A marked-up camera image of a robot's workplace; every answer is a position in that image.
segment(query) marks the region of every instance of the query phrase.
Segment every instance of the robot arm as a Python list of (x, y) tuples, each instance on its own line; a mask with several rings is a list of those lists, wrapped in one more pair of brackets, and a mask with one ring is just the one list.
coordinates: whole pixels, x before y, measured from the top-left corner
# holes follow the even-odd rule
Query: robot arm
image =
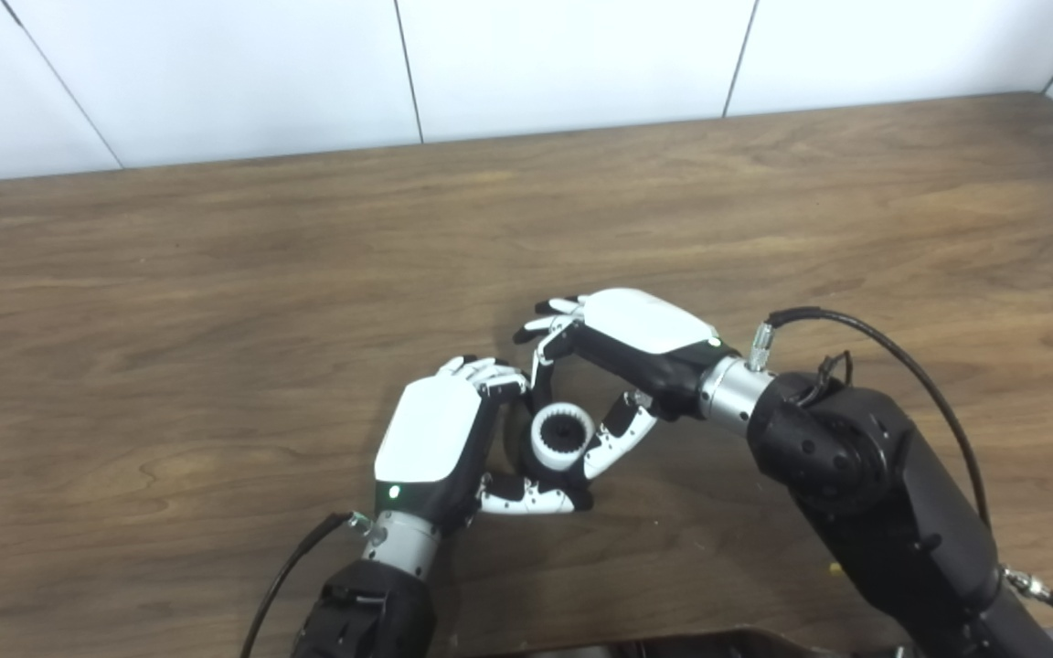
[(436, 623), (425, 580), (442, 537), (480, 507), (498, 408), (528, 391), (493, 358), (457, 357), (410, 383), (376, 458), (376, 521), (357, 514), (363, 554), (327, 579), (295, 658), (420, 658)]
[[(536, 311), (548, 308), (557, 315), (516, 335), (542, 337), (532, 372), (543, 394), (539, 413), (551, 402), (555, 359), (583, 357), (638, 387), (635, 396), (652, 400), (638, 407), (653, 416), (704, 419), (746, 438), (759, 471), (787, 486), (861, 595), (928, 655), (1053, 658), (1053, 641), (1002, 582), (1052, 604), (1053, 592), (999, 565), (987, 524), (889, 396), (822, 372), (770, 374), (769, 324), (747, 361), (710, 325), (640, 292), (552, 300)], [(599, 461), (589, 446), (584, 461), (620, 454)], [(600, 472), (584, 463), (582, 475)], [(571, 473), (569, 481), (579, 480)]]

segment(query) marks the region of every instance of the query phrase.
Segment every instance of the black arm joint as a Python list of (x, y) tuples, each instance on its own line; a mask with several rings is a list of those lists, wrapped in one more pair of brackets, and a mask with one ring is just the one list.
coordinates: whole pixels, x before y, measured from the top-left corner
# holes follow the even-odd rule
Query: black arm joint
[(322, 586), (294, 658), (422, 658), (436, 625), (421, 580), (359, 559)]

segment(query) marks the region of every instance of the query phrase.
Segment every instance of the white fingertip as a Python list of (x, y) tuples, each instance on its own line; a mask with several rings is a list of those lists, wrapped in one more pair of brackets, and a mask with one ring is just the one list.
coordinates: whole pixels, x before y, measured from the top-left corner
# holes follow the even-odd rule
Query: white fingertip
[(542, 332), (542, 330), (551, 328), (551, 320), (553, 316), (539, 317), (537, 320), (531, 320), (526, 324), (523, 324), (523, 330), (526, 332)]
[(477, 359), (477, 361), (465, 363), (465, 365), (459, 367), (459, 370), (457, 370), (457, 376), (459, 376), (459, 378), (470, 379), (476, 372), (484, 370), (484, 367), (490, 365), (494, 365), (493, 357), (480, 358)]
[(582, 304), (579, 302), (573, 302), (572, 300), (555, 299), (550, 300), (547, 303), (551, 305), (552, 308), (555, 308), (555, 311), (564, 315), (574, 315), (582, 308)]
[(515, 384), (518, 386), (518, 392), (520, 393), (530, 391), (530, 387), (526, 386), (526, 378), (523, 378), (522, 375), (504, 375), (501, 378), (486, 379), (484, 382), (481, 382), (481, 384), (489, 388), (497, 388), (498, 386), (504, 386), (505, 384)]
[(500, 378), (502, 375), (515, 375), (518, 368), (513, 365), (502, 365), (501, 363), (490, 363), (483, 370), (471, 372), (465, 379), (469, 382), (481, 382), (486, 378)]
[(455, 356), (446, 361), (444, 365), (438, 368), (438, 375), (453, 375), (462, 364), (465, 363), (465, 359), (460, 356)]

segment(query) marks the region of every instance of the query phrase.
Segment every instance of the silver connector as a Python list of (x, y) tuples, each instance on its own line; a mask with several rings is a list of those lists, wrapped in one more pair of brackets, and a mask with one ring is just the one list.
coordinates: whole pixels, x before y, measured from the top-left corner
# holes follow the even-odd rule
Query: silver connector
[(369, 533), (372, 533), (372, 519), (369, 519), (367, 514), (363, 512), (352, 512), (352, 518), (347, 520), (347, 527), (355, 530), (362, 537), (367, 537)]
[(751, 372), (766, 371), (766, 362), (770, 361), (770, 345), (774, 342), (774, 327), (766, 322), (758, 325), (750, 345), (750, 359), (747, 367)]
[(1035, 574), (1011, 570), (1006, 564), (1000, 566), (1001, 576), (1024, 599), (1037, 600), (1039, 603), (1046, 603), (1050, 607), (1053, 607), (1053, 589), (1046, 586), (1046, 583), (1037, 578)]

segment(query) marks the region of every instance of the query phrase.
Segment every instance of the white robotic hand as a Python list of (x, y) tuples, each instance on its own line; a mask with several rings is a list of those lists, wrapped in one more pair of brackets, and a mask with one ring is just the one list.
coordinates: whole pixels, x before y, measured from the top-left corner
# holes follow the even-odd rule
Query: white robotic hand
[(699, 417), (697, 384), (720, 358), (736, 354), (701, 318), (648, 293), (611, 287), (594, 295), (539, 302), (515, 343), (542, 338), (535, 346), (531, 399), (551, 403), (555, 362), (577, 355), (623, 378), (652, 398), (664, 420)]
[(528, 391), (517, 368), (456, 357), (405, 387), (376, 458), (377, 513), (450, 532), (476, 512), (498, 407)]
[[(656, 420), (701, 418), (704, 376), (737, 355), (701, 318), (632, 288), (548, 300), (535, 311), (544, 317), (523, 324), (514, 337), (516, 343), (540, 338), (530, 383), (535, 419), (530, 440), (519, 441), (518, 466), (569, 493), (588, 488), (592, 478), (639, 444)], [(553, 401), (555, 362), (570, 355), (636, 387), (623, 393), (594, 430), (581, 410)], [(584, 439), (581, 444), (572, 434)]]

